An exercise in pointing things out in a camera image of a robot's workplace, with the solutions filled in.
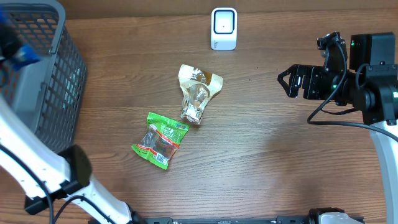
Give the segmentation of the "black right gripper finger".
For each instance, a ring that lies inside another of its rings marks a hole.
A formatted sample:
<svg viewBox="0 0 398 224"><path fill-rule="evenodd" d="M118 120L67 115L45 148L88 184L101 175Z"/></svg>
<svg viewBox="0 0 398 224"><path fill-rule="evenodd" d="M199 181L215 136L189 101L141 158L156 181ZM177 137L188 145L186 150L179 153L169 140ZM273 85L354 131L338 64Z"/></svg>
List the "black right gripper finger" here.
<svg viewBox="0 0 398 224"><path fill-rule="evenodd" d="M302 85L301 76L292 73L281 73L278 75L277 81L281 84L288 97L296 98L298 96Z"/></svg>
<svg viewBox="0 0 398 224"><path fill-rule="evenodd" d="M290 77L302 77L305 75L305 65L294 64L289 67L286 71L280 73L278 78Z"/></svg>

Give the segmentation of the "beige foil snack pouch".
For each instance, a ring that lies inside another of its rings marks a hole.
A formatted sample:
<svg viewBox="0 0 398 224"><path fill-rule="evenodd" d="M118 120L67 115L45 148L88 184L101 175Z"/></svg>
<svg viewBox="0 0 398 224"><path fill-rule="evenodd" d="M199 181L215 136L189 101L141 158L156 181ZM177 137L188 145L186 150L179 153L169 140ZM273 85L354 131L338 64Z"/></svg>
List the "beige foil snack pouch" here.
<svg viewBox="0 0 398 224"><path fill-rule="evenodd" d="M199 68L181 65L178 80L183 93L181 117L200 124L208 102L223 87L223 78Z"/></svg>

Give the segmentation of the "green snack packet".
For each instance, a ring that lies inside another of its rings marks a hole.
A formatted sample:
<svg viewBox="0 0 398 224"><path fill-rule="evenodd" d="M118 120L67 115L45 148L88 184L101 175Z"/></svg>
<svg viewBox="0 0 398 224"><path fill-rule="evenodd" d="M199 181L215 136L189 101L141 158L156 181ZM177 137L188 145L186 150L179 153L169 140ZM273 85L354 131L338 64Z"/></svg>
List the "green snack packet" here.
<svg viewBox="0 0 398 224"><path fill-rule="evenodd" d="M187 124L150 112L147 116L147 132L139 144L132 145L132 150L155 166L167 170L170 159L179 149L188 130Z"/></svg>

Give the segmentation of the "blue snack bar wrapper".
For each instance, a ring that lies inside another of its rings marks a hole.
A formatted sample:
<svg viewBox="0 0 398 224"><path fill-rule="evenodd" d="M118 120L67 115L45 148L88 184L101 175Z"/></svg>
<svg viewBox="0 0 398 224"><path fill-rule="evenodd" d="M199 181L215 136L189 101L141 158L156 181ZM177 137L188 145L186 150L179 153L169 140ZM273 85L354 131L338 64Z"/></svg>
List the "blue snack bar wrapper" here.
<svg viewBox="0 0 398 224"><path fill-rule="evenodd" d="M40 61L32 47L25 43L1 11L1 64L9 62L14 70Z"/></svg>

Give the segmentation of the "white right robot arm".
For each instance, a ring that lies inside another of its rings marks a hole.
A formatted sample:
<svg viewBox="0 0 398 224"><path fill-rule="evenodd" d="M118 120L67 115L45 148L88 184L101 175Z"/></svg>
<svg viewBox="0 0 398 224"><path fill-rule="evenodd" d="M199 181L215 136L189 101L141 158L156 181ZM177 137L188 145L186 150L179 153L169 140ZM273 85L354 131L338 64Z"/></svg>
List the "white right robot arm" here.
<svg viewBox="0 0 398 224"><path fill-rule="evenodd" d="M381 168L386 220L397 223L397 64L396 37L392 32L357 34L349 44L339 32L317 39L322 66L294 64L277 77L287 96L300 89L307 100L322 103L307 118L312 125L351 126L369 130ZM329 102L351 105L341 114L360 111L362 123L315 121Z"/></svg>

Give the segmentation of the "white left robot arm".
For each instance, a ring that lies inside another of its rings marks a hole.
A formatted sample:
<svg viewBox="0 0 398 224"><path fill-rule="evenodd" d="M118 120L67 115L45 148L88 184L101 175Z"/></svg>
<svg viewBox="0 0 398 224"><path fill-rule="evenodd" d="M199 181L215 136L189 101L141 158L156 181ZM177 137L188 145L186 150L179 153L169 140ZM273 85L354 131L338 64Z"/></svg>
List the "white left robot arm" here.
<svg viewBox="0 0 398 224"><path fill-rule="evenodd" d="M24 190L31 215L63 199L96 223L140 223L73 142L86 64L65 21L57 1L1 2L1 167Z"/></svg>

